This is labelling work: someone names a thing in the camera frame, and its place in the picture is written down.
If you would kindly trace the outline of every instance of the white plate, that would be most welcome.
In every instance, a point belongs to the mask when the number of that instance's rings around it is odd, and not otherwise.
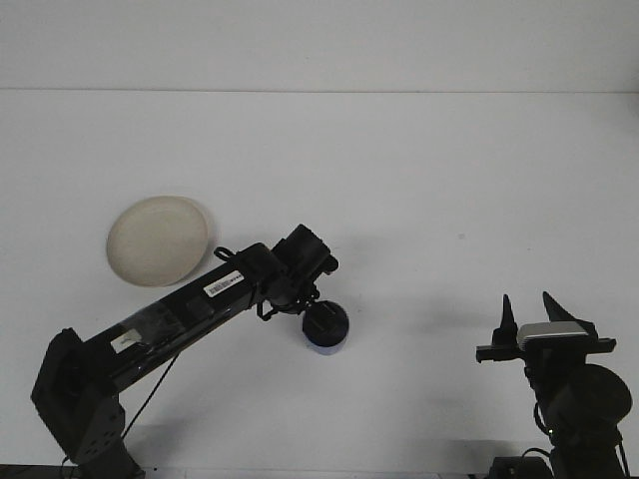
[[[207,250],[202,212],[182,197],[153,197],[123,212],[107,239],[109,265],[140,286],[165,286],[189,274]]]

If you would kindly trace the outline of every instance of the white surface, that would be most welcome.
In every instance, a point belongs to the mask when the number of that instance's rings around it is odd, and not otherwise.
[[[618,337],[593,362],[638,393],[638,133],[635,95],[0,93],[0,463],[61,459],[29,401],[48,341],[170,291],[104,255],[123,208],[161,194],[209,208],[233,249],[308,225],[340,261],[319,289],[351,331],[324,357],[295,317],[225,325],[129,436],[142,465],[480,471],[545,444],[521,364],[474,347],[504,292],[535,322],[547,289]],[[122,396],[130,415],[157,377]]]
[[[0,87],[639,91],[634,0],[3,0]]]

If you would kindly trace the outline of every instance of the white label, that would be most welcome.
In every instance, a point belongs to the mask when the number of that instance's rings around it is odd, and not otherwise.
[[[209,297],[214,297],[217,294],[220,294],[225,289],[229,289],[231,286],[233,286],[234,284],[237,284],[238,282],[242,280],[244,280],[244,277],[242,276],[242,274],[239,271],[233,271],[227,274],[226,276],[221,277],[217,281],[212,282],[211,284],[206,286],[204,288],[204,292]]]
[[[120,354],[122,351],[141,340],[142,336],[136,329],[129,329],[127,332],[111,341],[111,345],[116,350],[116,353]]]

